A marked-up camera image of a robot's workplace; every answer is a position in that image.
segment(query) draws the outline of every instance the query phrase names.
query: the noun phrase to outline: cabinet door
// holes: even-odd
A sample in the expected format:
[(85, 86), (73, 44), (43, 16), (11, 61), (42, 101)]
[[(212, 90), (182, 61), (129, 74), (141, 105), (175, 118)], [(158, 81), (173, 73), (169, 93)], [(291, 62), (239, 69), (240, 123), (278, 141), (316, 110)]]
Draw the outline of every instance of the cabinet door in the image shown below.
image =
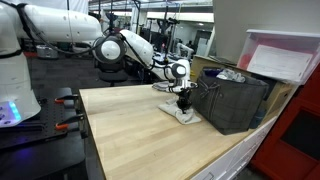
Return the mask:
[(263, 126), (259, 127), (251, 135), (245, 138), (240, 144), (238, 152), (231, 161), (227, 172), (221, 179), (234, 178), (250, 161), (263, 139), (268, 134), (277, 117), (274, 117)]
[(214, 161), (208, 167), (203, 169), (199, 174), (194, 176), (193, 180), (215, 180), (219, 179), (226, 173), (233, 157), (239, 150), (240, 144), (233, 147), (231, 150), (223, 154), (219, 159)]
[(305, 178), (305, 180), (313, 180), (313, 179), (319, 179), (320, 177), (320, 162), (318, 166), (313, 168), (313, 170), (310, 172), (310, 174)]

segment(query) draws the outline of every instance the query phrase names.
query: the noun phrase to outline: wooden tabletop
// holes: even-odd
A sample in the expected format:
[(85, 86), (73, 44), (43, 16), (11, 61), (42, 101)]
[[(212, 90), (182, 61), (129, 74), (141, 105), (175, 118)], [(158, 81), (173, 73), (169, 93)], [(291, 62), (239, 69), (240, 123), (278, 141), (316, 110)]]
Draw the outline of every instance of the wooden tabletop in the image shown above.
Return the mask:
[(103, 171), (112, 179), (188, 179), (248, 136), (224, 136), (202, 117), (180, 124), (150, 85), (80, 90)]

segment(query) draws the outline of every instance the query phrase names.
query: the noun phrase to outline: black storage bin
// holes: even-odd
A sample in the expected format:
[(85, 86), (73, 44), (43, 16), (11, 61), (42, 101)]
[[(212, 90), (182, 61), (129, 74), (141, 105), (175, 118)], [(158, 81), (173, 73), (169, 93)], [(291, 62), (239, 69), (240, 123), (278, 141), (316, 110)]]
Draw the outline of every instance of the black storage bin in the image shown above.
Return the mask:
[(193, 107), (224, 135), (247, 131), (268, 84), (244, 75), (241, 83), (205, 73), (212, 70), (205, 67), (200, 73), (190, 97)]

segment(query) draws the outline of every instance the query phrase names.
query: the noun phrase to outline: small white object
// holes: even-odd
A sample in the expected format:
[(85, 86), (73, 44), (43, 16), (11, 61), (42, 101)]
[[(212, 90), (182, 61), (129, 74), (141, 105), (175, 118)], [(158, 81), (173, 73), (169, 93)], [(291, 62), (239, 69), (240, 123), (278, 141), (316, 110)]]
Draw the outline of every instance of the small white object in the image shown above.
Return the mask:
[(176, 98), (170, 99), (166, 101), (166, 104), (161, 104), (158, 107), (162, 111), (176, 117), (181, 124), (192, 124), (201, 121), (201, 119), (195, 115), (192, 108), (186, 110), (186, 113), (183, 114), (176, 101)]
[(186, 74), (186, 68), (180, 66), (177, 68), (177, 73), (178, 74)]
[(169, 86), (169, 81), (162, 81), (153, 83), (152, 88), (157, 89), (159, 91), (167, 92), (167, 88)]
[(223, 74), (217, 75), (217, 78), (219, 78), (219, 79), (224, 79), (224, 80), (227, 80), (227, 79), (228, 79), (228, 78), (227, 78), (225, 75), (223, 75)]
[(104, 57), (115, 60), (120, 56), (120, 47), (113, 41), (106, 41), (102, 44), (101, 51)]

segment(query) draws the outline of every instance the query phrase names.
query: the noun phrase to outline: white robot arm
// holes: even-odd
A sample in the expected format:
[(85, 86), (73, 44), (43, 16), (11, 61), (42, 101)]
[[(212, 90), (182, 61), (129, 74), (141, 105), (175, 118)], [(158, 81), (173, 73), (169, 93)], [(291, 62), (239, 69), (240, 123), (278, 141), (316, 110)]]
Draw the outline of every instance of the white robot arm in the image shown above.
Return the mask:
[(30, 36), (46, 44), (48, 41), (87, 43), (95, 57), (105, 63), (114, 63), (128, 55), (160, 79), (171, 82), (167, 91), (179, 95), (177, 104), (182, 111), (191, 106), (189, 92), (197, 85), (190, 82), (189, 62), (156, 63), (152, 59), (152, 46), (131, 31), (104, 36), (99, 22), (86, 14), (33, 5), (15, 6), (1, 0), (0, 17), (0, 127), (14, 126), (40, 111), (30, 85), (26, 58), (17, 40)]

